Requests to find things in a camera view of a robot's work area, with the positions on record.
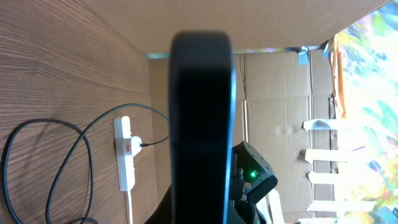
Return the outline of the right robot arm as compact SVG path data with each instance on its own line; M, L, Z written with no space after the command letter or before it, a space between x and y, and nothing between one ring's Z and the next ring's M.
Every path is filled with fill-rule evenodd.
M257 208L276 187L278 179L271 165L246 141L233 147L229 182L228 224L267 224Z

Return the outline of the blue Samsung Galaxy smartphone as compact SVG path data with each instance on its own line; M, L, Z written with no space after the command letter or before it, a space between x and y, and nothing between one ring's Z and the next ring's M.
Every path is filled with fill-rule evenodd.
M175 223L226 223L235 106L229 37L217 31L179 32L169 61Z

